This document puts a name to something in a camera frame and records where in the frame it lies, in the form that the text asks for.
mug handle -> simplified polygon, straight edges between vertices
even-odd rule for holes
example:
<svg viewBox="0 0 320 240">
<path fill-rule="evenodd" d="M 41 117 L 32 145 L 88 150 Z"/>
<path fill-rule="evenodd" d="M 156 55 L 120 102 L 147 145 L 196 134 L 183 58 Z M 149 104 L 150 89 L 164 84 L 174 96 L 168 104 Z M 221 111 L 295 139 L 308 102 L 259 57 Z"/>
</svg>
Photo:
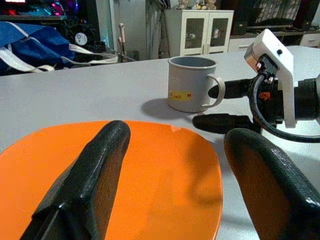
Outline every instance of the mug handle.
<svg viewBox="0 0 320 240">
<path fill-rule="evenodd" d="M 204 108 L 212 108 L 212 107 L 218 106 L 222 102 L 222 100 L 224 99 L 225 94 L 226 94 L 226 85 L 221 77 L 215 76 L 214 74 L 208 74 L 206 76 L 206 79 L 207 80 L 211 79 L 211 80 L 215 81 L 219 87 L 218 97 L 216 98 L 214 104 L 203 104 L 202 105 L 202 107 L 204 107 Z"/>
</svg>

yellow label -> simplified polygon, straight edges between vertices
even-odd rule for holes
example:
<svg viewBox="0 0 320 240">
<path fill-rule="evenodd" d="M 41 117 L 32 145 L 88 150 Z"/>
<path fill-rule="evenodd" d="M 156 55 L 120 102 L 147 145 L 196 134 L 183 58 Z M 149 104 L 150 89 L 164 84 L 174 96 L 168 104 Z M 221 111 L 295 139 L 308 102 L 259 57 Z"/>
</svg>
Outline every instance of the yellow label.
<svg viewBox="0 0 320 240">
<path fill-rule="evenodd" d="M 175 101 L 190 101 L 192 98 L 192 93 L 189 91 L 170 91 L 169 92 L 169 99 Z"/>
</svg>

black cable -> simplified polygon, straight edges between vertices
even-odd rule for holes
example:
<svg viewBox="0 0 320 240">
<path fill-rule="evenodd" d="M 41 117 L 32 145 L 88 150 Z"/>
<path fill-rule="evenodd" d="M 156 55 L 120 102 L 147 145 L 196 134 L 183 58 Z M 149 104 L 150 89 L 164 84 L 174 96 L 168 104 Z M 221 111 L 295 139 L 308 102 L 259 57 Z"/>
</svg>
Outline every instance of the black cable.
<svg viewBox="0 0 320 240">
<path fill-rule="evenodd" d="M 272 126 L 269 122 L 265 120 L 265 118 L 262 116 L 261 112 L 259 111 L 258 100 L 257 100 L 259 86 L 265 79 L 267 79 L 265 74 L 258 74 L 254 78 L 253 82 L 251 83 L 251 87 L 248 93 L 250 109 L 255 121 L 263 129 L 267 130 L 269 133 L 279 138 L 286 139 L 289 141 L 294 141 L 294 142 L 300 142 L 300 143 L 320 143 L 320 135 L 304 136 L 304 135 L 291 134 L 291 133 L 276 129 L 274 126 Z"/>
</svg>

cabinet door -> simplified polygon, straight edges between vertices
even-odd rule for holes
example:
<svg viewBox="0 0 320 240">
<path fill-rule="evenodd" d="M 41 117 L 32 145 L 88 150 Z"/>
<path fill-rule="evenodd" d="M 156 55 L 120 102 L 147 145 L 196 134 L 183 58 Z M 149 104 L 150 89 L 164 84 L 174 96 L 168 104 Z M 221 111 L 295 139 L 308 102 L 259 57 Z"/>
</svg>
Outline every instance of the cabinet door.
<svg viewBox="0 0 320 240">
<path fill-rule="evenodd" d="M 181 55 L 200 55 L 205 53 L 208 12 L 183 12 L 181 26 Z"/>
<path fill-rule="evenodd" d="M 236 38 L 229 41 L 229 52 L 246 51 L 255 42 L 255 38 Z"/>
<path fill-rule="evenodd" d="M 228 51 L 233 12 L 211 12 L 206 40 L 207 54 Z"/>
</svg>

blue bag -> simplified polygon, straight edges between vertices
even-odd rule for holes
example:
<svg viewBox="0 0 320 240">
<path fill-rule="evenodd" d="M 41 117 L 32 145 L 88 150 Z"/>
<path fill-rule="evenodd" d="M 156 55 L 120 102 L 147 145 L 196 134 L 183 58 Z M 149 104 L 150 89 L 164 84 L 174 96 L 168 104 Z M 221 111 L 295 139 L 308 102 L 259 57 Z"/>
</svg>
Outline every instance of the blue bag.
<svg viewBox="0 0 320 240">
<path fill-rule="evenodd" d="M 13 56 L 35 67 L 64 66 L 68 61 L 62 57 L 75 58 L 69 48 L 70 43 L 52 27 L 0 21 L 0 72 L 13 67 Z"/>
</svg>

